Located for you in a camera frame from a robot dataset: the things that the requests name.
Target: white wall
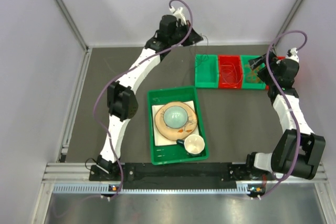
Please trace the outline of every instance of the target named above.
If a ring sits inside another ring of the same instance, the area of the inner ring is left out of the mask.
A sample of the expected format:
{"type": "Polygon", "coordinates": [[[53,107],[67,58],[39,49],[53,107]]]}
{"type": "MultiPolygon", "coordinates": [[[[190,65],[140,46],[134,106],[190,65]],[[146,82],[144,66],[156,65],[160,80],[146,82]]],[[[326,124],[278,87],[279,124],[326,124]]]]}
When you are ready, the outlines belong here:
{"type": "Polygon", "coordinates": [[[28,223],[83,51],[54,0],[0,0],[0,219],[28,223]]]}
{"type": "MultiPolygon", "coordinates": [[[[89,45],[143,46],[168,14],[169,0],[64,0],[89,45]]],[[[271,41],[295,0],[185,0],[210,44],[271,41]]]]}
{"type": "MultiPolygon", "coordinates": [[[[307,45],[299,52],[300,71],[295,87],[302,111],[316,134],[326,139],[323,162],[336,192],[336,5],[333,0],[305,0],[289,27],[307,32],[307,45]]],[[[302,43],[288,35],[279,52],[302,43]]]]}

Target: black mug handle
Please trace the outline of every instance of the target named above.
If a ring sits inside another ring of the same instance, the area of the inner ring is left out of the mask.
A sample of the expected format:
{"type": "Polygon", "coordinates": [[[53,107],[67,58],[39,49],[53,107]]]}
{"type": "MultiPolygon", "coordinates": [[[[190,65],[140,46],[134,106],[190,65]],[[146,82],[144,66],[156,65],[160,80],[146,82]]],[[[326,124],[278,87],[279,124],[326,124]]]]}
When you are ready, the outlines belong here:
{"type": "Polygon", "coordinates": [[[176,140],[176,143],[177,143],[178,145],[184,147],[184,140],[182,140],[182,139],[178,139],[178,140],[176,140]]]}

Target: green storage bin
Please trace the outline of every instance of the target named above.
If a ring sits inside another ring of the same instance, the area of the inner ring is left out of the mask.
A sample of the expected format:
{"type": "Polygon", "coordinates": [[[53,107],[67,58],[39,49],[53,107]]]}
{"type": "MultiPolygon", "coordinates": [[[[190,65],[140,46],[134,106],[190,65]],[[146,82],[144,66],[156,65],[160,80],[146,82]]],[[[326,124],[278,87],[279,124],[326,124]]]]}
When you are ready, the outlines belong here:
{"type": "Polygon", "coordinates": [[[219,68],[217,55],[196,55],[195,86],[218,89],[219,68]]]}
{"type": "Polygon", "coordinates": [[[257,72],[265,65],[262,64],[255,70],[251,70],[248,61],[260,57],[260,55],[241,55],[241,66],[243,68],[243,84],[242,89],[265,89],[266,84],[259,79],[257,72]]]}
{"type": "Polygon", "coordinates": [[[200,161],[209,157],[208,145],[204,132],[204,125],[201,111],[198,104],[197,91],[194,86],[178,87],[171,89],[150,90],[147,93],[148,115],[150,129],[150,148],[151,160],[154,165],[173,164],[180,162],[200,161]],[[179,145],[155,146],[154,129],[153,129],[153,105],[163,105],[169,102],[187,102],[194,101],[195,112],[198,119],[198,130],[200,136],[204,139],[205,148],[197,156],[190,155],[185,148],[179,145]]]}

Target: metal floor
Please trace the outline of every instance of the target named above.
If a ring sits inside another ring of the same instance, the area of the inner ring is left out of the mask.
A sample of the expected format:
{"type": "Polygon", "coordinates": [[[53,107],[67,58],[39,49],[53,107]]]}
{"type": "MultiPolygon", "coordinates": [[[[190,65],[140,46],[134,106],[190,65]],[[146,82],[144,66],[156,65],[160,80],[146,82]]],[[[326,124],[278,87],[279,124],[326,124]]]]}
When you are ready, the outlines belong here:
{"type": "MultiPolygon", "coordinates": [[[[196,49],[198,54],[262,55],[267,46],[196,49]]],[[[93,105],[105,84],[127,70],[140,52],[141,48],[93,49],[66,162],[82,163],[99,155],[106,134],[92,117],[93,105]]],[[[194,55],[194,48],[174,49],[140,85],[136,93],[139,109],[128,125],[121,147],[123,162],[150,163],[146,94],[154,89],[193,85],[194,55]]],[[[248,153],[273,151],[281,137],[281,126],[266,91],[198,89],[197,93],[209,147],[209,158],[205,162],[244,162],[248,153]]],[[[108,125],[106,95],[97,115],[108,125]]]]}
{"type": "Polygon", "coordinates": [[[314,184],[281,185],[259,201],[231,195],[119,195],[91,198],[56,218],[87,195],[54,194],[45,224],[326,223],[314,184]]]}

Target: cup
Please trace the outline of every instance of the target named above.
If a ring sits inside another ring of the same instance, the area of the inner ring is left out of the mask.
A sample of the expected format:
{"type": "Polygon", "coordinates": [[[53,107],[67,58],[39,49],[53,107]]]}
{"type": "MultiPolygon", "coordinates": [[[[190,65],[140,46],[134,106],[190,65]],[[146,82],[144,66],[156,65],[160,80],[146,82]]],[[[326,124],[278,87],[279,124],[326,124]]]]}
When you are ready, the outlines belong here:
{"type": "Polygon", "coordinates": [[[184,146],[185,150],[193,156],[200,154],[205,148],[204,139],[196,134],[189,135],[185,140],[178,139],[176,143],[180,146],[184,146]]]}

